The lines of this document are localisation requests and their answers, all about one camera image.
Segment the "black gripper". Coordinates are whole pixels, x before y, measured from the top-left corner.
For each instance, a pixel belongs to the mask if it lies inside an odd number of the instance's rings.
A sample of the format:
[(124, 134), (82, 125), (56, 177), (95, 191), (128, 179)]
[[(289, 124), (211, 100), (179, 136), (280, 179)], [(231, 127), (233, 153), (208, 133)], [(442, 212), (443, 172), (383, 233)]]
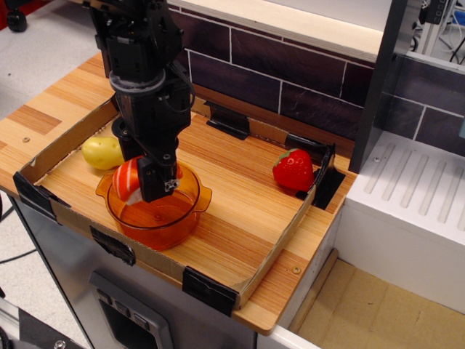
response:
[(142, 200), (148, 203), (179, 187), (178, 135), (190, 125), (193, 85), (184, 68), (165, 68), (153, 80), (130, 81), (110, 72), (120, 118), (111, 127), (125, 161), (137, 159)]

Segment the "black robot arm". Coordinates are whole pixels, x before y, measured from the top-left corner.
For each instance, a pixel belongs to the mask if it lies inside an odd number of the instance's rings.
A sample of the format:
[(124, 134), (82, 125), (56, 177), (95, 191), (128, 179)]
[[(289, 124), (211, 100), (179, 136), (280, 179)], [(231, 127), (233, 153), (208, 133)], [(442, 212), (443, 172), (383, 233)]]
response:
[(179, 187), (178, 136), (190, 125), (195, 91), (177, 61), (183, 30), (165, 1), (83, 1), (89, 9), (105, 75), (119, 117), (112, 125), (123, 157), (136, 171), (129, 187), (122, 175), (114, 188), (127, 204), (170, 196)]

